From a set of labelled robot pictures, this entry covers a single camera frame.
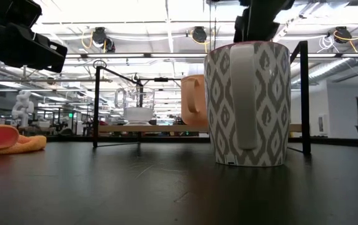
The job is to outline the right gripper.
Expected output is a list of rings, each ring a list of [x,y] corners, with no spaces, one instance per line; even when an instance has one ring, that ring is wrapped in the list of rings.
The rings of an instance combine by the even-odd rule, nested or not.
[[[239,0],[239,3],[246,8],[236,17],[235,43],[271,40],[280,26],[274,19],[282,10],[290,9],[294,0]]]

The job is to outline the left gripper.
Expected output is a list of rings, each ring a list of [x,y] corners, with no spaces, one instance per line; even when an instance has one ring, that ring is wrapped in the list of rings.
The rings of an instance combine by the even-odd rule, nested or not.
[[[0,26],[0,61],[7,66],[59,73],[66,54],[67,47],[29,28],[13,23]]]

